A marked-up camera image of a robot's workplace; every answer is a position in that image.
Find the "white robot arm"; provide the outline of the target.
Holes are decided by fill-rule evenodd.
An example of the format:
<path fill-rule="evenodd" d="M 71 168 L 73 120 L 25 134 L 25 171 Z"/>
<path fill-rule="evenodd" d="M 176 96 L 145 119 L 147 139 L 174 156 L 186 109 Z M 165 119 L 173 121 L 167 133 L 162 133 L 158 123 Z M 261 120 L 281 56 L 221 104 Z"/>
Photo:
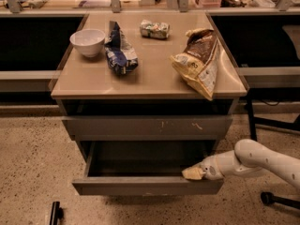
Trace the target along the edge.
<path fill-rule="evenodd" d="M 229 175 L 259 176 L 263 171 L 275 174 L 300 188 L 300 160 L 275 152 L 259 142 L 244 139 L 228 152 L 206 157 L 182 171 L 187 180 L 219 180 Z"/>

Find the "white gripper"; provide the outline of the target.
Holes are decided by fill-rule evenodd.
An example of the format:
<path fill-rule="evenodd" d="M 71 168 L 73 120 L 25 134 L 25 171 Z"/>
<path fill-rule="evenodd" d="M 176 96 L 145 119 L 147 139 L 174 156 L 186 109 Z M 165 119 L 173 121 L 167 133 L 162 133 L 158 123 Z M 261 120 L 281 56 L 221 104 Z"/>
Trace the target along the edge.
<path fill-rule="evenodd" d="M 196 164 L 196 167 L 189 167 L 182 171 L 182 175 L 187 180 L 208 180 L 223 179 L 221 171 L 221 157 L 219 155 L 206 157 Z"/>

